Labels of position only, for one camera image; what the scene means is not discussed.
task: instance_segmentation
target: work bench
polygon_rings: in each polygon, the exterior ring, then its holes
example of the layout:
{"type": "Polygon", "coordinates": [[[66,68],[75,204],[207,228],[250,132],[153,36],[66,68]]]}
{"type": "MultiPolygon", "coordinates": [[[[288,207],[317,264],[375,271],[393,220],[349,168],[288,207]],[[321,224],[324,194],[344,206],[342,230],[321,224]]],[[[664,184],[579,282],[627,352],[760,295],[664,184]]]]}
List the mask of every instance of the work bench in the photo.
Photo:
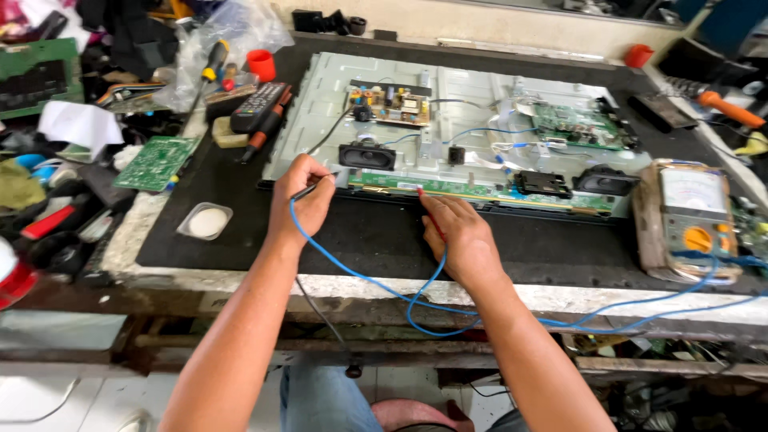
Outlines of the work bench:
{"type": "MultiPolygon", "coordinates": [[[[695,131],[664,135],[627,106],[629,96],[657,91],[656,72],[650,77],[610,62],[584,62],[430,45],[403,44],[331,35],[294,33],[296,44],[275,55],[277,81],[299,90],[310,56],[339,52],[476,71],[492,71],[556,81],[607,87],[653,158],[676,158],[724,166],[734,194],[768,205],[764,186],[745,167],[718,156],[713,146],[724,143],[703,125],[695,131]]],[[[240,149],[221,149],[210,140],[203,113],[192,117],[185,136],[204,137],[177,190],[167,194],[140,193],[133,208],[114,233],[101,270],[114,279],[109,287],[61,284],[44,277],[14,308],[126,314],[109,364],[122,362],[139,371],[177,370],[199,336],[164,335],[163,323],[172,317],[212,318],[242,281],[266,235],[270,192],[257,189],[262,152],[251,164],[235,162],[240,149]],[[184,237],[176,228],[189,210],[204,201],[231,207],[235,215],[216,241],[184,237]]],[[[434,271],[436,262],[421,239],[423,228],[416,206],[334,198],[328,219],[316,236],[341,262],[377,277],[401,294],[417,292],[434,271]]],[[[520,298],[539,317],[574,321],[598,307],[679,291],[685,286],[647,276],[637,265],[634,222],[604,226],[519,216],[483,214],[494,230],[504,269],[515,282],[520,298]]],[[[362,327],[408,328],[407,303],[381,288],[344,274],[307,246],[300,260],[300,279],[321,310],[337,324],[362,327]]],[[[710,306],[741,299],[762,289],[764,282],[747,274],[729,287],[710,287],[662,304],[617,307],[592,325],[613,328],[662,311],[710,306]]],[[[286,322],[321,323],[298,287],[292,290],[286,322]]],[[[472,299],[444,274],[425,292],[427,300],[472,309],[472,299]]],[[[461,328],[473,317],[417,307],[416,323],[431,328],[461,328]]],[[[652,321],[632,334],[691,340],[751,342],[765,339],[768,299],[710,312],[652,321]]],[[[550,329],[569,333],[568,329],[550,329]]],[[[374,332],[367,341],[352,342],[368,365],[429,365],[433,367],[494,367],[492,351],[482,339],[455,337],[427,341],[401,336],[385,340],[374,332]]],[[[278,342],[274,362],[289,364],[309,353],[324,364],[346,364],[349,359],[335,340],[278,342]]],[[[68,362],[69,354],[54,359],[68,362]]],[[[77,355],[69,362],[79,362],[77,355]]],[[[35,358],[30,353],[5,354],[7,361],[35,358]]]]}

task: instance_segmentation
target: white paper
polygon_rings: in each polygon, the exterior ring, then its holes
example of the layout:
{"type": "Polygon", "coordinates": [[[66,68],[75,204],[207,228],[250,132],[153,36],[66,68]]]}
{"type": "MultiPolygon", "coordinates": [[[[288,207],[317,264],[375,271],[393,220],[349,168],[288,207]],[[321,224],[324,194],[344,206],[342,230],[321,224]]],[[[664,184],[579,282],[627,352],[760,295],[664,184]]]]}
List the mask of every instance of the white paper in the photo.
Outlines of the white paper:
{"type": "Polygon", "coordinates": [[[18,3],[18,7],[33,27],[38,27],[51,12],[59,11],[63,16],[67,17],[67,25],[58,37],[60,39],[74,38],[78,46],[78,52],[82,54],[85,50],[91,33],[83,30],[83,20],[74,10],[74,6],[65,8],[57,0],[21,0],[18,3]]]}
{"type": "Polygon", "coordinates": [[[43,107],[38,132],[49,141],[66,141],[91,149],[91,160],[108,144],[121,144],[123,135],[114,114],[95,105],[50,101],[43,107]]]}

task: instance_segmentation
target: speaker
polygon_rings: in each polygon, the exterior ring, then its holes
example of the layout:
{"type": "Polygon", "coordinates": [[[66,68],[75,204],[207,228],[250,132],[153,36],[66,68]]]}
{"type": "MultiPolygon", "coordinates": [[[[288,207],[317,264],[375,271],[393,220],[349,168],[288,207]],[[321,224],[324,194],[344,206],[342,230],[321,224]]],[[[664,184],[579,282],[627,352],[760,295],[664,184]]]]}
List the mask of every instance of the speaker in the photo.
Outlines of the speaker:
{"type": "Polygon", "coordinates": [[[345,167],[394,171],[396,155],[394,150],[388,148],[362,145],[339,146],[339,164],[345,167]]]}
{"type": "Polygon", "coordinates": [[[606,164],[598,164],[587,168],[578,177],[573,177],[574,191],[591,192],[593,194],[626,196],[640,183],[640,178],[626,175],[606,164]]]}

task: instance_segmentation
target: wall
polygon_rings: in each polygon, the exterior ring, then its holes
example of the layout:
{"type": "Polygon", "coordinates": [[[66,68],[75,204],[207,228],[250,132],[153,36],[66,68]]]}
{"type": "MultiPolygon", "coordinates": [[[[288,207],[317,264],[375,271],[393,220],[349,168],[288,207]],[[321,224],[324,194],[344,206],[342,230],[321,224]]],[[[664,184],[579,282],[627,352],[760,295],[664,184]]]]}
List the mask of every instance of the wall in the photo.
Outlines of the wall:
{"type": "Polygon", "coordinates": [[[582,18],[434,0],[283,0],[272,8],[286,23],[294,9],[320,10],[328,15],[341,9],[345,16],[368,20],[367,30],[398,32],[403,42],[434,43],[437,38],[467,39],[548,48],[581,54],[622,58],[627,48],[644,43],[662,49],[683,29],[638,24],[614,19],[582,18]]]}

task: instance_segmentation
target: person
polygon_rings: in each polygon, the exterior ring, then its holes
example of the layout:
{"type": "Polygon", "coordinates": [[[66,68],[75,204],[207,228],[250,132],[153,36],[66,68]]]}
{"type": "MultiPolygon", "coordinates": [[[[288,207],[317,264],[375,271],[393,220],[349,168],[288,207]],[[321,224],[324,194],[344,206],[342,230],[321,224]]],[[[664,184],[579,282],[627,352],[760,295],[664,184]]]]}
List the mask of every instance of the person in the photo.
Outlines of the person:
{"type": "MultiPolygon", "coordinates": [[[[247,429],[306,244],[291,218],[290,196],[317,184],[295,203],[299,223],[314,235],[328,213],[334,180],[327,168],[299,155],[276,182],[263,246],[181,371],[159,430],[247,429]]],[[[515,293],[488,224],[461,199],[424,195],[420,200],[451,245],[445,271],[472,296],[528,428],[615,430],[576,367],[515,293]]],[[[445,244],[429,217],[422,222],[424,239],[439,260],[445,244]]],[[[382,430],[340,367],[291,367],[283,375],[280,398],[284,432],[382,430]]]]}

